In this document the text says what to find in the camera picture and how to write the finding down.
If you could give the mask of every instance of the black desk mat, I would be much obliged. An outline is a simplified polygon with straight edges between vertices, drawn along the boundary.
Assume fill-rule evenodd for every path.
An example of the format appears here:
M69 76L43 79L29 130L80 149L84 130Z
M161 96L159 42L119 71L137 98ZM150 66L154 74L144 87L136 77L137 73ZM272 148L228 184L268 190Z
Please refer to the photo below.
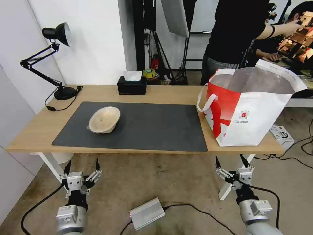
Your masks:
M95 134L86 128L93 113L114 106L121 111L115 129ZM52 145L207 152L194 105L82 102Z

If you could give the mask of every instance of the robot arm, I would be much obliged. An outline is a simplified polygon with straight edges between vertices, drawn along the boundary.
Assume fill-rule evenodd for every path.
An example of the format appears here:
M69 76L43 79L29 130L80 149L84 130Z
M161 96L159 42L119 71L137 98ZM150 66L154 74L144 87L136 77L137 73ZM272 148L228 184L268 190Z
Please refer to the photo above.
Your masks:
M71 172L71 161L64 169L63 184L68 190L68 203L59 207L56 218L58 220L58 235L79 235L84 232L87 224L87 195L102 175L98 159L96 169L90 176L82 172Z
M236 171L226 171L216 156L216 174L218 174L231 188L236 191L236 202L240 208L240 216L247 228L247 235L282 235L270 226L267 214L272 210L267 200L259 200L250 188L254 167L240 154L244 167Z

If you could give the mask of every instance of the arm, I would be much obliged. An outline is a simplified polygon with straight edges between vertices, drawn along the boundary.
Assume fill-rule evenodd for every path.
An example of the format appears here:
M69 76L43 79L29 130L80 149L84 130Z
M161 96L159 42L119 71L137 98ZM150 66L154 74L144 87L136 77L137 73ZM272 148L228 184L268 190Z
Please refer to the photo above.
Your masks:
M277 53L267 53L267 52L261 51L260 49L257 49L255 55L258 58L266 58L266 59L269 59L271 61L279 60L279 55Z
M298 22L298 20L291 21L286 24L275 25L274 26L275 32L271 37L276 37L281 34L286 34L289 36L295 33L297 29L303 28L302 25L299 25L296 22ZM263 32L258 37L256 37L256 40L262 40L262 39L268 38L268 36L271 35L272 31L273 31L272 27L270 25L266 25Z
M263 52L263 51L261 51L260 49L257 49L255 55L256 55L258 58L263 58L263 57L267 57L268 53L267 53L267 52Z

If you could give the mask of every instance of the ceramic bowl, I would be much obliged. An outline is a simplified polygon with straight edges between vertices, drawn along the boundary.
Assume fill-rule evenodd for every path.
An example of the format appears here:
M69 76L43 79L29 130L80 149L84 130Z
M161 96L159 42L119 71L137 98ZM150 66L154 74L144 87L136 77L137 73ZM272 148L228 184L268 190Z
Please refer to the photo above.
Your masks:
M114 130L121 112L116 107L104 107L96 111L90 118L87 129L96 134L110 133Z

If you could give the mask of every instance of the shopping bag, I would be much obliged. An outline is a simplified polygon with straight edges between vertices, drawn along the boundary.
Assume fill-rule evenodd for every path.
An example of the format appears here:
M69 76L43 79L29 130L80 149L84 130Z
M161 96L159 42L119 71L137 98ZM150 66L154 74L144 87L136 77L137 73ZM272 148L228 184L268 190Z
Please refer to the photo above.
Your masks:
M207 102L199 107L207 87ZM203 112L220 146L258 145L291 96L307 89L288 69L259 60L255 67L219 69L202 88Z

